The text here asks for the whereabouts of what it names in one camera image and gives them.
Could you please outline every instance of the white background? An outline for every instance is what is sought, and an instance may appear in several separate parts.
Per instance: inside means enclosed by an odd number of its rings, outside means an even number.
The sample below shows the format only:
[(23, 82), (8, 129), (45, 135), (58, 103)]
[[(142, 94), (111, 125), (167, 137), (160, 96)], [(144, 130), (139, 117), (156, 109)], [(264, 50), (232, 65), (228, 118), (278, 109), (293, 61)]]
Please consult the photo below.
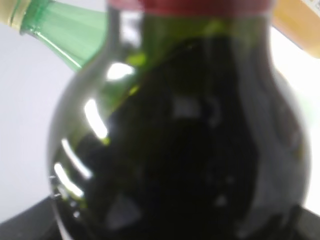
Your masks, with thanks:
[[(104, 0), (63, 2), (104, 10)], [(320, 60), (298, 49), (274, 29), (271, 46), (276, 67), (317, 111)], [(48, 129), (57, 101), (73, 74), (36, 39), (0, 25), (0, 222), (49, 195)], [(309, 130), (313, 169), (305, 206), (320, 214), (320, 126), (315, 123)]]

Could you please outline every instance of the red wine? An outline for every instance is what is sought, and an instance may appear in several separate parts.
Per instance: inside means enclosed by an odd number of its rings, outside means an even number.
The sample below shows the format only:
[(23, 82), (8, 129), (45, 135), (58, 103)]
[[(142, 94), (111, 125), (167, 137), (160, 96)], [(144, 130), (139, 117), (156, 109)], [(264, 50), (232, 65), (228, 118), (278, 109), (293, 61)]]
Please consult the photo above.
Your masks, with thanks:
[(269, 62), (268, 19), (146, 13), (131, 26), (137, 47), (121, 35), (133, 13), (108, 12), (106, 53), (71, 83), (52, 125), (62, 228), (74, 240), (288, 239), (309, 155)]

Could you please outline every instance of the bottle top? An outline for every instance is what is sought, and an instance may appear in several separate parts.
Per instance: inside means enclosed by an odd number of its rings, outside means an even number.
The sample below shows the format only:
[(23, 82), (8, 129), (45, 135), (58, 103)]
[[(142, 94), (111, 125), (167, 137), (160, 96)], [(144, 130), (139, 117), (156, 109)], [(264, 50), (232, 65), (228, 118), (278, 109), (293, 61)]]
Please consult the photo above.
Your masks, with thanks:
[(0, 23), (4, 23), (19, 31), (31, 1), (0, 0)]
[(275, 0), (107, 0), (115, 8), (157, 15), (254, 16), (272, 9)]

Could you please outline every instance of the black surface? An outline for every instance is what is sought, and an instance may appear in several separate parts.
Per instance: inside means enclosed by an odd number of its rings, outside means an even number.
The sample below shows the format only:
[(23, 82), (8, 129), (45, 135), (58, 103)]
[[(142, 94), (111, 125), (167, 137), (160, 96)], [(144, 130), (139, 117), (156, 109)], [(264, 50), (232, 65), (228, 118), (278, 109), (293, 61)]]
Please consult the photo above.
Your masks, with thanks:
[[(50, 198), (0, 224), (0, 240), (62, 240)], [(320, 217), (303, 210), (298, 228), (290, 240), (320, 240)]]
[(49, 197), (0, 224), (0, 240), (61, 240)]

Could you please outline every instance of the dark bottle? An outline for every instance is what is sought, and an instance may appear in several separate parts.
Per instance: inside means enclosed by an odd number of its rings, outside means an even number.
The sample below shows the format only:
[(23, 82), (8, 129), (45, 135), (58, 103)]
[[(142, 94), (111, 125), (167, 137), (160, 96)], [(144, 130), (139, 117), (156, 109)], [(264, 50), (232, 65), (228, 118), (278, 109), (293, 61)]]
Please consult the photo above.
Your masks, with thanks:
[(272, 0), (109, 0), (49, 139), (65, 239), (286, 240), (309, 179)]

